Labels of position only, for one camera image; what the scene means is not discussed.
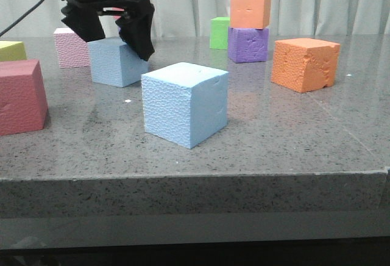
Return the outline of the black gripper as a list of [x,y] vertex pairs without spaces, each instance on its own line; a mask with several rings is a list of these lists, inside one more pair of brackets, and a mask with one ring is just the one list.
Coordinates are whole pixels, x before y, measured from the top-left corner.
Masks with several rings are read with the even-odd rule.
[[62,22],[85,42],[105,38],[99,16],[116,16],[120,37],[139,58],[148,61],[155,52],[151,41],[154,6],[150,0],[63,0]]

